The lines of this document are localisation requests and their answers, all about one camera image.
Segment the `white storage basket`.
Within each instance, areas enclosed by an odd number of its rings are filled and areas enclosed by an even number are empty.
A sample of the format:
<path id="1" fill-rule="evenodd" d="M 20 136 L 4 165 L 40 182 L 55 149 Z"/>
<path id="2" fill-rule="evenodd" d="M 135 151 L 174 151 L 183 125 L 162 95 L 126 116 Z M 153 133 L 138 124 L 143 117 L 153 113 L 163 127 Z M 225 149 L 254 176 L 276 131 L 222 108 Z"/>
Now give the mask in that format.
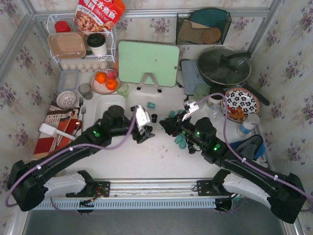
<path id="1" fill-rule="evenodd" d="M 119 94 L 106 94 L 97 99 L 95 106 L 94 121 L 103 117 L 103 113 L 107 111 L 111 106 L 117 105 L 125 108 L 126 100 Z"/>

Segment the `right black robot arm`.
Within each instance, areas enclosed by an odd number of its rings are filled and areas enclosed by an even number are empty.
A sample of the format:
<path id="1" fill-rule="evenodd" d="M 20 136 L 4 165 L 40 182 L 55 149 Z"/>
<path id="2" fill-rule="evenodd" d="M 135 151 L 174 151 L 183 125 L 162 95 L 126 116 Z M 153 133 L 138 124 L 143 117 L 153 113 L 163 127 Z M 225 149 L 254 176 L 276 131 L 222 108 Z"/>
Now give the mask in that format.
<path id="1" fill-rule="evenodd" d="M 190 113 L 185 110 L 159 123 L 168 135 L 183 135 L 200 148 L 207 162 L 221 167 L 215 178 L 221 176 L 220 184 L 224 190 L 265 205 L 286 223 L 296 221 L 306 202 L 304 188 L 297 175 L 271 171 L 239 154 L 216 136 L 217 130 L 208 117 L 200 118 L 195 124 L 190 120 Z"/>

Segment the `blue grey cloth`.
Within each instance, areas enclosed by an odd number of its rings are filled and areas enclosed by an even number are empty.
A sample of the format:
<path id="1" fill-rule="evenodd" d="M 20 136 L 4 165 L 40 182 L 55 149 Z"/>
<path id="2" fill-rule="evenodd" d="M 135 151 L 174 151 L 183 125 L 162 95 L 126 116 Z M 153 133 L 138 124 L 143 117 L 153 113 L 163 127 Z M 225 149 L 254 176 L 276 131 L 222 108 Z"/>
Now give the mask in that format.
<path id="1" fill-rule="evenodd" d="M 233 142 L 230 146 L 241 156 L 251 160 L 257 160 L 265 153 L 264 140 L 260 135 L 253 135 L 248 139 Z"/>

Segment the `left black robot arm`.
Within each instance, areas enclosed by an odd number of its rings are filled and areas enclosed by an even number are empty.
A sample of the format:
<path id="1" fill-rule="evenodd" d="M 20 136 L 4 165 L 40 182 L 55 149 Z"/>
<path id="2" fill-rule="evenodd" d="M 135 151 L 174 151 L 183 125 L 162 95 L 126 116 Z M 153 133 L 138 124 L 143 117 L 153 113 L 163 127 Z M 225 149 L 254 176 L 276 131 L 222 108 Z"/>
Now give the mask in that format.
<path id="1" fill-rule="evenodd" d="M 148 112 L 140 105 L 132 108 L 128 119 L 121 106 L 113 105 L 91 127 L 70 144 L 39 160 L 25 163 L 22 160 L 12 165 L 7 182 L 8 194 L 5 206 L 10 208 L 10 197 L 21 211 L 37 207 L 48 193 L 45 184 L 60 171 L 75 162 L 100 150 L 115 150 L 132 136 L 138 144 L 154 137 Z"/>

